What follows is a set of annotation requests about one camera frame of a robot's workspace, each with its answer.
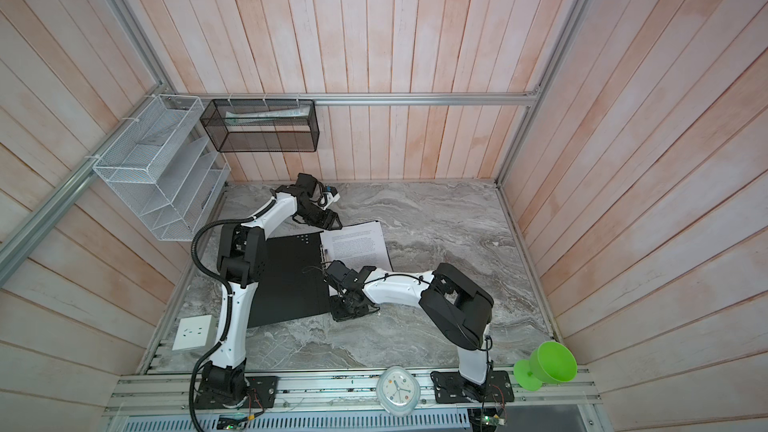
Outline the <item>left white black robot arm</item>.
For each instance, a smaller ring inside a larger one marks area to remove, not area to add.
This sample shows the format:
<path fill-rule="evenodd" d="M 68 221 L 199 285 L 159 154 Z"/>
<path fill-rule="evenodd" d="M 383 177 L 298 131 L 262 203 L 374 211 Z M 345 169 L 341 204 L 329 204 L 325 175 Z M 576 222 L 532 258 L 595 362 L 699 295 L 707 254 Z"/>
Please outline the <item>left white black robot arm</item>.
<path fill-rule="evenodd" d="M 272 190 L 270 199 L 252 214 L 211 221 L 195 233 L 190 246 L 193 264 L 219 282 L 222 292 L 217 342 L 193 367 L 193 376 L 202 374 L 201 394 L 212 394 L 226 408 L 239 407 L 246 401 L 246 330 L 252 300 L 266 270 L 267 239 L 289 219 L 323 230 L 340 229 L 338 214 L 330 209 L 339 198 L 335 187 L 301 173 L 295 183 Z M 220 252 L 212 271 L 199 257 L 198 242 L 216 227 L 221 229 Z"/>

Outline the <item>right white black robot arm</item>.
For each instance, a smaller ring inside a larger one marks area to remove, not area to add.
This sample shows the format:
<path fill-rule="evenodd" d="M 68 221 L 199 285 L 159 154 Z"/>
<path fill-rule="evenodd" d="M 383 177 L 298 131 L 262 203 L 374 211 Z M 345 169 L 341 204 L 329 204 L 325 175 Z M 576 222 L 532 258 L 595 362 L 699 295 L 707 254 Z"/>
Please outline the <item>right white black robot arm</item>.
<path fill-rule="evenodd" d="M 478 389 L 485 386 L 494 299 L 456 267 L 441 263 L 431 271 L 405 273 L 373 266 L 353 270 L 333 261 L 324 279 L 334 291 L 329 301 L 335 321 L 361 318 L 387 304 L 419 308 L 457 347 L 463 381 Z"/>

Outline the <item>blue black file folder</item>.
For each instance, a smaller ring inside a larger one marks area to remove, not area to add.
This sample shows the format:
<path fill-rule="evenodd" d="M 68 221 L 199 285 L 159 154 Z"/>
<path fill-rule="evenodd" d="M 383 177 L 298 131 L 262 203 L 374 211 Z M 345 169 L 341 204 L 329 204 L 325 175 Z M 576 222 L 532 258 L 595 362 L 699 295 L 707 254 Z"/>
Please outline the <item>blue black file folder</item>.
<path fill-rule="evenodd" d="M 266 271 L 254 295 L 247 326 L 272 325 L 330 313 L 321 232 L 270 238 Z"/>

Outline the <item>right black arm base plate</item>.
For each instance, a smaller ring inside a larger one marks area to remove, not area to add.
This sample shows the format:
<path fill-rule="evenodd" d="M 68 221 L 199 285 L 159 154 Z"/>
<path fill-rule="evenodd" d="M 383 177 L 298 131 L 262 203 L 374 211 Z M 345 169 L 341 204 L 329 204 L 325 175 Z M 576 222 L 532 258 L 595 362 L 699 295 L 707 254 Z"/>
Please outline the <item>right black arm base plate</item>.
<path fill-rule="evenodd" d="M 482 385 L 463 378 L 459 372 L 430 373 L 435 400 L 439 404 L 496 403 L 515 400 L 512 383 L 506 371 L 490 371 Z"/>

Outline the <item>white printed paper stack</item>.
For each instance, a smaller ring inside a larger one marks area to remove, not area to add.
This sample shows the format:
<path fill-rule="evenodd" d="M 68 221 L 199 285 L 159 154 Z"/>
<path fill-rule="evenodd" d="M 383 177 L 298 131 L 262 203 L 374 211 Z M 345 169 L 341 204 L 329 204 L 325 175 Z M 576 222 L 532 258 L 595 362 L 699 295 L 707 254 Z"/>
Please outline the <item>white printed paper stack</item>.
<path fill-rule="evenodd" d="M 326 262 L 339 260 L 355 271 L 366 266 L 392 270 L 379 221 L 344 226 L 335 231 L 323 231 L 320 233 L 320 240 Z"/>

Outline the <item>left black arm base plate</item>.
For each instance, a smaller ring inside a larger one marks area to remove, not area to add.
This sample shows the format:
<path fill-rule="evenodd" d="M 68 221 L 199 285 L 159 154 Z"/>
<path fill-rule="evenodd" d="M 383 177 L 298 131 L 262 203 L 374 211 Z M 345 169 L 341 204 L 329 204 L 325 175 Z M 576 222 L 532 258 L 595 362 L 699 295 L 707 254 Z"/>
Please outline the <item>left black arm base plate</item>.
<path fill-rule="evenodd" d="M 195 410 L 272 408 L 278 380 L 278 376 L 209 376 L 199 385 L 191 404 Z"/>

